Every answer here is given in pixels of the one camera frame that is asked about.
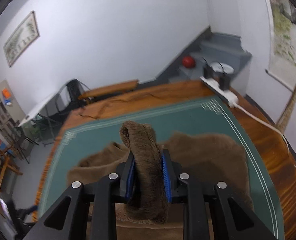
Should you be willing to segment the white power strip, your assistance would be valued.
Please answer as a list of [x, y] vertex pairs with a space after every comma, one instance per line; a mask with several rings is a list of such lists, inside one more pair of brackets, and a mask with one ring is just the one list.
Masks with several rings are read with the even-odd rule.
[[231, 92], [229, 89], [228, 90], [220, 89], [219, 83], [215, 79], [213, 79], [213, 78], [206, 79], [205, 77], [200, 76], [200, 80], [210, 90], [212, 90], [217, 96], [222, 98], [222, 100], [224, 100], [224, 102], [227, 103], [230, 108], [234, 108], [238, 105], [238, 103], [239, 103], [238, 97], [233, 92]]

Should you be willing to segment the brown fleece sweater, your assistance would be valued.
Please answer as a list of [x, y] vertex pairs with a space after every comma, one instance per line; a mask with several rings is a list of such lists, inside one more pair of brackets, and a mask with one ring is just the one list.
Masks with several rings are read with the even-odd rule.
[[223, 181], [253, 207], [246, 151], [230, 136], [175, 132], [158, 142], [151, 125], [125, 121], [120, 138], [81, 159], [66, 174], [67, 184], [90, 184], [134, 158], [131, 196], [115, 206], [118, 239], [182, 239], [183, 206], [172, 201], [181, 172], [204, 183]]

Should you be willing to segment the red ball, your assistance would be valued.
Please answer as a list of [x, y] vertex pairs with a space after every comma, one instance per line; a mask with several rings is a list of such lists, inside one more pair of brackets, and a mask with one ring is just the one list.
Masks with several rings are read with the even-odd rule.
[[193, 57], [191, 56], [185, 56], [183, 57], [182, 59], [182, 65], [187, 68], [187, 69], [190, 69], [190, 68], [195, 68], [196, 66], [196, 62], [194, 60]]

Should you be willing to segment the white folding table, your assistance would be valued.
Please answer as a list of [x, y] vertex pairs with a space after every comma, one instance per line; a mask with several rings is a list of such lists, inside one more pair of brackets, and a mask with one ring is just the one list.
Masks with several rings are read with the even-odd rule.
[[29, 121], [34, 121], [36, 124], [38, 124], [35, 120], [36, 116], [41, 116], [42, 118], [47, 120], [49, 129], [50, 129], [50, 133], [51, 133], [51, 138], [52, 141], [46, 142], [43, 139], [42, 134], [39, 135], [42, 144], [45, 146], [47, 145], [51, 145], [55, 142], [55, 136], [53, 133], [53, 129], [52, 129], [52, 123], [56, 124], [56, 125], [61, 125], [62, 123], [49, 117], [49, 111], [47, 108], [47, 104], [57, 95], [56, 92], [51, 93], [50, 95], [48, 95], [46, 98], [44, 98], [43, 100], [41, 100], [39, 103], [37, 103], [28, 113], [27, 116], [25, 116], [23, 118], [23, 120], [21, 120], [21, 122], [17, 125], [17, 127], [21, 127], [24, 124], [28, 123]]

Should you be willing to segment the black power adapter near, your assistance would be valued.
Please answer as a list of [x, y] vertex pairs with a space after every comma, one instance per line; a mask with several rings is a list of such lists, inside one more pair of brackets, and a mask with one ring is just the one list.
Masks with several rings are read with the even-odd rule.
[[227, 74], [222, 73], [221, 76], [219, 77], [219, 88], [223, 91], [229, 90], [230, 83], [231, 83], [231, 78]]

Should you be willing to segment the black metal chair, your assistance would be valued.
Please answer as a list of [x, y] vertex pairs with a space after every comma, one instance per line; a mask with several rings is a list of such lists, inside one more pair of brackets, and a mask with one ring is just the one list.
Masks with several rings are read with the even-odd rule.
[[[87, 85], [85, 85], [83, 82], [79, 81], [78, 79], [72, 79], [68, 81], [65, 85], [63, 85], [58, 93], [55, 96], [55, 106], [57, 109], [57, 116], [60, 119], [61, 123], [64, 123], [67, 119], [69, 113], [72, 110], [75, 110], [80, 107], [84, 107], [86, 105], [86, 101], [84, 99], [79, 99], [79, 96], [81, 96], [85, 90], [83, 87], [89, 89]], [[69, 103], [67, 106], [64, 107], [64, 109], [60, 110], [58, 105], [58, 98], [61, 94], [61, 92], [66, 88], [68, 91], [69, 96]]]

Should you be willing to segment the framed landscape painting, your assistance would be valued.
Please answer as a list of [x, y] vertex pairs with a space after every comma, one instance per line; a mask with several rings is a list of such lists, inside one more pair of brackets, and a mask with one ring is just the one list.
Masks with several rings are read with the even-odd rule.
[[9, 67], [12, 67], [18, 57], [40, 37], [36, 13], [31, 11], [17, 26], [4, 45], [4, 52]]

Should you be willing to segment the wooden bench far side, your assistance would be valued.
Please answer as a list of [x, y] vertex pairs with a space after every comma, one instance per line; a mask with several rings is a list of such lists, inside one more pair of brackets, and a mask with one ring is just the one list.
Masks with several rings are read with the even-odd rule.
[[116, 83], [109, 86], [103, 86], [95, 89], [88, 90], [82, 93], [78, 99], [86, 100], [88, 98], [96, 98], [98, 96], [109, 95], [113, 93], [124, 93], [134, 90], [138, 87], [139, 80], [130, 80], [121, 83]]

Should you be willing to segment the black power adapter far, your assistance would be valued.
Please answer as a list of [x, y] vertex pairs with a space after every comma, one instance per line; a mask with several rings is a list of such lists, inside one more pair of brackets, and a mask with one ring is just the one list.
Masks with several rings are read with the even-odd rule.
[[203, 77], [205, 79], [213, 78], [213, 68], [209, 64], [206, 64], [204, 67]]

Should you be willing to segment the beige glass door cabinet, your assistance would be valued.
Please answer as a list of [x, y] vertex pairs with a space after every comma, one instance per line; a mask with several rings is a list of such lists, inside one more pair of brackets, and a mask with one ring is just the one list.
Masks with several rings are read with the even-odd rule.
[[0, 82], [0, 134], [7, 142], [12, 142], [16, 123], [20, 123], [25, 117], [17, 99], [12, 93], [6, 80]]

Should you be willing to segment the black chair near cabinet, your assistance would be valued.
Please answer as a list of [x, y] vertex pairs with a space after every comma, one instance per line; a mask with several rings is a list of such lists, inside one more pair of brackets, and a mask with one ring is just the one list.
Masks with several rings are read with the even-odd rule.
[[27, 137], [25, 135], [23, 128], [18, 127], [18, 126], [15, 126], [14, 128], [12, 128], [11, 138], [12, 138], [13, 151], [15, 153], [19, 154], [19, 158], [21, 160], [25, 159], [26, 162], [29, 164], [30, 162], [28, 161], [26, 155], [24, 154], [24, 149], [22, 148], [21, 145], [24, 141], [27, 141], [27, 142], [29, 142], [33, 145], [37, 145], [37, 146], [39, 146], [39, 144], [36, 141]]

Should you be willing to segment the black power adapter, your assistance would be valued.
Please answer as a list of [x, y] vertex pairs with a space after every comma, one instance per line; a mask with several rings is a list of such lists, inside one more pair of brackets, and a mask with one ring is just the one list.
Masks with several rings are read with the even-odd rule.
[[219, 88], [223, 91], [229, 90], [230, 83], [231, 83], [231, 78], [227, 74], [222, 73], [221, 76], [219, 77]]
[[209, 64], [206, 64], [204, 67], [203, 77], [205, 79], [213, 78], [213, 68]]

